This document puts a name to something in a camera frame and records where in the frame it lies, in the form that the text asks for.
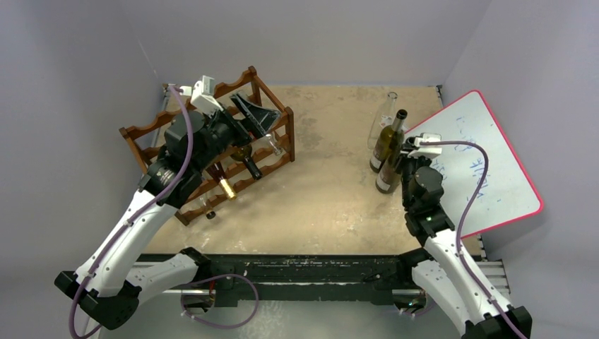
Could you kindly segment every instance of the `gray wall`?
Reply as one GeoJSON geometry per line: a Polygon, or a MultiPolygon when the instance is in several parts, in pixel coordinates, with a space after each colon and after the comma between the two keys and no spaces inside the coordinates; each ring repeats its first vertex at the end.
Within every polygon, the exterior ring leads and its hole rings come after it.
{"type": "Polygon", "coordinates": [[[118,128],[150,121],[160,83],[117,0],[0,2],[0,338],[67,338],[53,280],[131,199],[118,128]]]}
{"type": "Polygon", "coordinates": [[[164,82],[439,85],[490,0],[122,0],[164,82]]]}
{"type": "Polygon", "coordinates": [[[598,37],[597,1],[493,1],[445,82],[482,91],[545,199],[485,237],[534,338],[599,338],[598,37]]]}

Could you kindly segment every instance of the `purple cable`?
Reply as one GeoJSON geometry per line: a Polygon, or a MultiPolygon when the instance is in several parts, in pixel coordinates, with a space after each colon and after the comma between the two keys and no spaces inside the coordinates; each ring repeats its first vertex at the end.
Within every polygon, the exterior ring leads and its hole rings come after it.
{"type": "Polygon", "coordinates": [[[199,323],[203,323],[204,325],[208,325],[208,326],[211,326],[214,328],[219,328],[221,330],[232,330],[233,328],[238,328],[238,327],[245,325],[246,323],[249,323],[249,321],[256,315],[260,301],[259,301],[258,290],[256,289],[256,286],[254,284],[252,284],[251,281],[249,281],[249,279],[244,277],[243,275],[234,274],[234,273],[216,275],[212,278],[208,278],[205,280],[191,282],[189,284],[186,284],[185,286],[202,285],[205,283],[209,283],[210,281],[214,281],[214,280],[218,280],[218,279],[222,279],[222,278],[226,278],[226,277],[239,278],[239,279],[243,280],[244,282],[246,282],[251,287],[251,290],[254,291],[254,296],[256,297],[256,301],[254,303],[254,310],[251,311],[251,314],[245,320],[243,320],[241,323],[236,323],[235,325],[221,325],[219,323],[213,323],[213,322],[204,320],[202,318],[198,318],[198,317],[194,316],[193,314],[191,314],[189,311],[187,311],[187,309],[185,308],[185,303],[183,303],[183,295],[182,295],[181,296],[181,308],[183,309],[183,314],[188,316],[191,320],[195,320],[199,323]]]}
{"type": "MultiPolygon", "coordinates": [[[[485,150],[482,147],[480,147],[479,145],[477,145],[475,143],[471,143],[468,141],[435,141],[432,143],[420,143],[420,145],[423,145],[423,146],[466,145],[466,146],[474,147],[477,150],[479,150],[482,153],[482,157],[485,159],[485,168],[482,171],[482,176],[481,176],[480,180],[478,181],[478,184],[476,185],[476,189],[474,190],[472,197],[470,197],[468,204],[466,204],[466,208],[464,208],[464,212],[462,213],[462,217],[460,218],[460,222],[458,224],[458,230],[456,232],[456,248],[459,249],[461,237],[462,237],[461,236],[462,228],[464,226],[464,221],[466,219],[466,215],[468,214],[470,207],[474,203],[474,200],[475,200],[476,196],[478,195],[478,191],[480,191],[480,188],[482,187],[482,184],[484,183],[484,179],[487,176],[487,172],[489,170],[489,156],[487,155],[487,152],[485,152],[485,150]]],[[[491,291],[489,291],[487,289],[487,287],[485,286],[485,284],[482,283],[482,281],[480,281],[480,279],[476,276],[476,274],[474,274],[474,272],[472,271],[472,268],[470,268],[470,266],[468,265],[468,262],[464,258],[463,253],[460,251],[459,254],[460,254],[459,255],[460,261],[462,262],[462,265],[464,266],[464,268],[466,269],[468,274],[472,277],[472,279],[476,282],[476,284],[480,287],[480,289],[487,295],[487,298],[490,299],[492,296],[491,291]]],[[[511,320],[508,318],[507,314],[502,310],[502,308],[499,305],[499,303],[497,302],[497,300],[490,299],[490,301],[493,304],[493,306],[495,306],[497,311],[499,311],[499,314],[501,314],[502,318],[505,320],[505,322],[511,328],[511,330],[520,339],[527,339],[527,337],[524,334],[522,334],[522,332],[520,332],[520,330],[516,327],[516,325],[514,325],[514,323],[511,322],[511,320]]]]}
{"type": "Polygon", "coordinates": [[[79,288],[77,288],[77,292],[75,292],[75,296],[73,297],[73,303],[71,304],[71,310],[69,312],[69,333],[71,334],[71,337],[73,337],[73,339],[87,339],[90,336],[94,335],[94,333],[96,333],[102,327],[101,325],[98,325],[93,330],[91,330],[89,333],[87,333],[83,336],[79,336],[79,334],[77,334],[77,331],[75,329],[75,312],[77,310],[77,305],[79,304],[79,298],[81,298],[81,294],[83,293],[83,290],[90,282],[90,279],[93,276],[94,272],[100,266],[100,262],[102,262],[104,257],[106,257],[106,253],[108,253],[108,251],[110,251],[112,249],[112,247],[114,246],[114,243],[116,243],[117,240],[123,235],[123,233],[125,233],[127,227],[133,226],[135,219],[139,218],[139,216],[142,213],[144,213],[149,207],[154,205],[157,201],[162,199],[168,192],[170,192],[174,188],[175,185],[177,185],[179,183],[179,180],[181,180],[181,177],[183,177],[183,173],[185,173],[185,171],[187,170],[187,166],[189,166],[189,162],[191,161],[191,152],[194,149],[194,138],[189,137],[189,136],[193,136],[193,134],[194,134],[194,131],[191,128],[191,119],[189,118],[189,113],[187,112],[187,108],[183,104],[183,100],[181,100],[181,97],[179,96],[178,92],[181,90],[178,88],[175,88],[173,85],[170,85],[168,88],[169,88],[170,92],[172,93],[172,95],[174,96],[174,98],[179,103],[179,106],[181,107],[181,113],[183,114],[183,118],[185,119],[185,124],[187,127],[187,153],[185,153],[185,159],[183,160],[183,165],[181,166],[181,169],[179,170],[177,175],[175,175],[174,179],[170,182],[170,184],[168,184],[168,186],[165,187],[165,189],[163,189],[156,197],[154,197],[154,199],[147,202],[147,204],[145,204],[140,209],[138,209],[135,213],[133,213],[131,215],[131,217],[129,219],[127,219],[125,221],[125,223],[121,226],[121,228],[119,228],[117,230],[116,233],[114,233],[112,238],[110,238],[108,243],[106,243],[106,246],[104,246],[104,249],[102,249],[102,251],[100,251],[100,253],[97,255],[97,258],[93,261],[92,265],[90,266],[90,269],[88,270],[88,276],[86,276],[81,281],[81,284],[79,285],[79,288]]]}

